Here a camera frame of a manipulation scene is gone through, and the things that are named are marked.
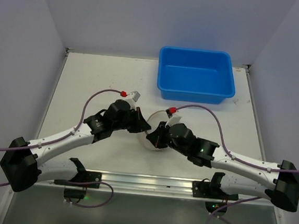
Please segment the white mesh laundry bag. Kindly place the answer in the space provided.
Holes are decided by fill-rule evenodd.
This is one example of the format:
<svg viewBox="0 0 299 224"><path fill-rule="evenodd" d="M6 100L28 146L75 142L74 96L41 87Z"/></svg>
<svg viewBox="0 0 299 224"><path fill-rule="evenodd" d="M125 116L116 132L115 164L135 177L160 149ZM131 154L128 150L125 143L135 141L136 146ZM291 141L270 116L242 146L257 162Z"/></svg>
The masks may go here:
<svg viewBox="0 0 299 224"><path fill-rule="evenodd" d="M150 150L150 151L153 151L153 152L156 152L156 151L161 151L163 150L162 149L159 149L159 148L155 148L153 146L152 143L150 143L147 139L146 139L146 136L152 132L154 132L160 122L166 122L168 120L168 115L166 114L166 112L164 110L159 110L159 111L156 111L154 113L152 113L148 118L147 118L147 122L148 124L151 126L151 129L150 130L147 130L147 131L144 131L144 132L141 132L137 135L137 139L139 141L139 143L147 150Z"/></svg>

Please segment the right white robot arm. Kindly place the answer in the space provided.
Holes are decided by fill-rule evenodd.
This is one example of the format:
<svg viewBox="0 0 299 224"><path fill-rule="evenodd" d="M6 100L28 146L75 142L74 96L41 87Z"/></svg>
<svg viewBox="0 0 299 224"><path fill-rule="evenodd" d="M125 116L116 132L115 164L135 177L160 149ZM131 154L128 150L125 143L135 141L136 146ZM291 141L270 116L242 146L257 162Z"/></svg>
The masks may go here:
<svg viewBox="0 0 299 224"><path fill-rule="evenodd" d="M283 160L279 164L239 158L218 143L196 137L183 123L168 126L160 122L146 139L156 149L172 148L196 166L235 173L232 177L223 174L213 178L214 193L257 196L288 212L298 209L299 172L290 161Z"/></svg>

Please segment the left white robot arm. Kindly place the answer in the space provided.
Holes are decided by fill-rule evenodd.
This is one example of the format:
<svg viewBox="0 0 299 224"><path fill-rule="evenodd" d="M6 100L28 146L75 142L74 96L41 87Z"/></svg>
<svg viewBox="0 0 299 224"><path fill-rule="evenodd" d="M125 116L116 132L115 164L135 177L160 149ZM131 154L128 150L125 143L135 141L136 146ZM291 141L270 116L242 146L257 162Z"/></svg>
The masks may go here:
<svg viewBox="0 0 299 224"><path fill-rule="evenodd" d="M150 130L151 126L143 118L140 108L119 99L72 129L43 139L14 139L2 157L0 167L14 192L22 192L37 182L48 180L65 185L82 183L89 178L79 159L58 162L54 157L109 138L114 131L123 129L138 134Z"/></svg>

